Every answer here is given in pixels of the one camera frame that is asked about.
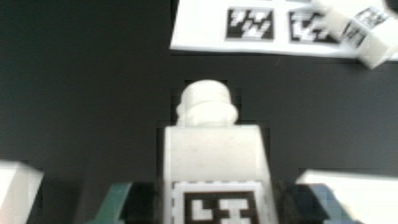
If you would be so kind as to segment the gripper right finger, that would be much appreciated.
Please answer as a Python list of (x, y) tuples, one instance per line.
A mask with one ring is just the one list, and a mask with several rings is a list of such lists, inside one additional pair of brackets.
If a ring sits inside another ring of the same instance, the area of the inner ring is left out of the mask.
[(280, 182), (274, 190), (280, 224), (354, 224), (326, 184)]

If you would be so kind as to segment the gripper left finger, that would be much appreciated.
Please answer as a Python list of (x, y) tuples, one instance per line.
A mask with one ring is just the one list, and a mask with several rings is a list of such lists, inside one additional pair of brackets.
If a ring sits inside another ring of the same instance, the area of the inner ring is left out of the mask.
[(155, 224), (155, 199), (154, 182), (116, 183), (88, 224)]

